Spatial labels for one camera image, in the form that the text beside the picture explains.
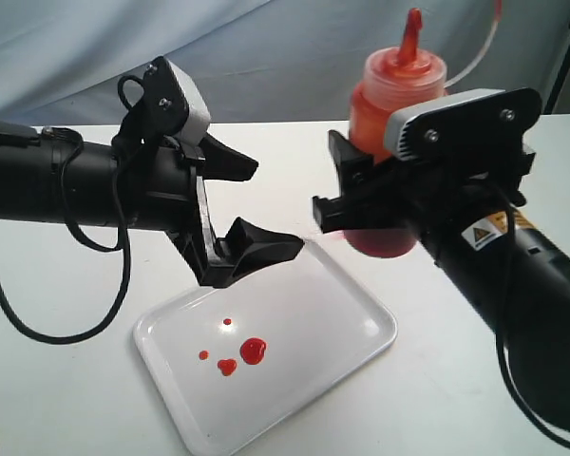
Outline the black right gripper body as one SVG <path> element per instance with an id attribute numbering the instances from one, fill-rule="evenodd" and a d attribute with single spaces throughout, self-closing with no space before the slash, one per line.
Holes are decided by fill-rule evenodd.
<path id="1" fill-rule="evenodd" d="M 496 149 L 459 147 L 442 156 L 401 161 L 391 154 L 371 159 L 383 186 L 371 197 L 371 247 L 411 247 L 416 236 L 463 212 L 506 216 L 526 204 L 519 191 L 535 153 L 523 144 Z"/>

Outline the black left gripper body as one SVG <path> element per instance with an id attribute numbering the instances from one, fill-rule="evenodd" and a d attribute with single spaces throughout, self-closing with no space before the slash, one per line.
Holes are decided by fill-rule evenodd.
<path id="1" fill-rule="evenodd" d="M 205 157 L 194 145 L 168 139 L 146 144 L 120 168 L 118 189 L 126 226 L 162 231 L 198 280 L 213 280 L 219 256 L 202 171 Z"/>

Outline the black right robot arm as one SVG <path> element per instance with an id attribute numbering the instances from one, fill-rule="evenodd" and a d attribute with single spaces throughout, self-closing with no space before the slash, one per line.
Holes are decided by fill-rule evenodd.
<path id="1" fill-rule="evenodd" d="M 493 331 L 518 408 L 570 447 L 570 257 L 521 213 L 533 155 L 514 141 L 375 163 L 336 131 L 329 149 L 341 194 L 313 199 L 320 229 L 410 229 Z"/>

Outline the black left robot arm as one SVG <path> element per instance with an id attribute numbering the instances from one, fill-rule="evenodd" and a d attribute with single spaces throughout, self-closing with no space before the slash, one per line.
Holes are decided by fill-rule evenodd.
<path id="1" fill-rule="evenodd" d="M 162 231 L 199 285 L 226 288 L 295 259 L 304 242 L 236 218 L 225 237 L 211 225 L 204 183 L 247 181 L 254 159 L 210 135 L 85 142 L 72 131 L 0 122 L 0 219 Z"/>

